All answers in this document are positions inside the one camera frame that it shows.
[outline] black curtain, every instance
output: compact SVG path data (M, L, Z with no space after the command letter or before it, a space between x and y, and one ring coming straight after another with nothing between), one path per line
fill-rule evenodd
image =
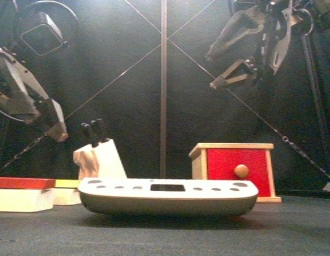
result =
M63 106L70 139L56 143L46 138L2 175L76 178L79 167L72 153L87 143L80 124L103 118L129 177L157 178L162 2L62 2L79 17L75 42L44 57L26 49L20 52L47 92ZM8 46L14 11L12 4L7 6L0 19L0 44ZM205 58L230 17L225 0L169 1L167 177L191 178L189 153L199 142L274 143L278 189L320 189L326 183L325 175L251 111L262 115L321 166L328 165L301 38L294 37L282 69L266 84L239 83L230 88L249 109L227 90L215 91L209 86L214 80L210 74L219 76L238 58L249 57L243 46L217 63ZM3 129L3 119L0 131L7 131L7 137L0 147L0 165L40 136L32 127L12 121Z

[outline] wooden box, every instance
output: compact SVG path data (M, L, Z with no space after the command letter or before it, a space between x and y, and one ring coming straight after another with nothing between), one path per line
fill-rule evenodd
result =
M193 179L250 180L259 189L258 202L282 202L275 194L271 153L274 144L199 143L190 153Z

